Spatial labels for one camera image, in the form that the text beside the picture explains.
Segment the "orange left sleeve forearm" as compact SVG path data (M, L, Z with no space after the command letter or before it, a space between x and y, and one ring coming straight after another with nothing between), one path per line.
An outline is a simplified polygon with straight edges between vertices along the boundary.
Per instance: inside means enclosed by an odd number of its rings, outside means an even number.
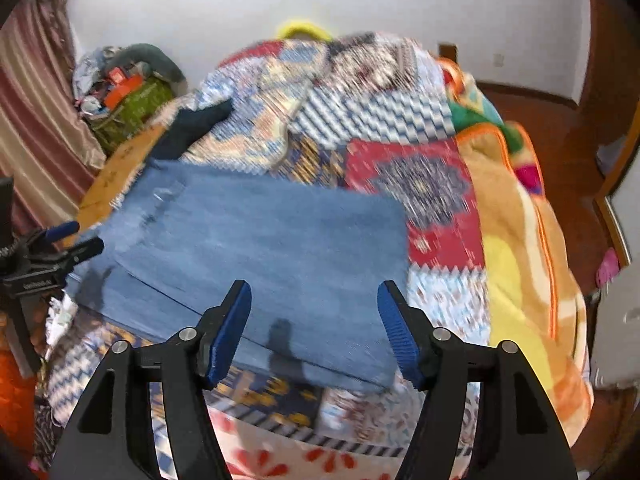
M9 351L1 351L0 424L25 460L34 455L37 378L24 378Z

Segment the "person's left hand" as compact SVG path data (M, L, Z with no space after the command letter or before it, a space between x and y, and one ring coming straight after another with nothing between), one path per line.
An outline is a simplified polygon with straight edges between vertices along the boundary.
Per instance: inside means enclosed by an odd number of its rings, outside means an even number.
M48 306L40 304L32 311L32 329L30 330L30 343L40 356L47 351L46 319Z

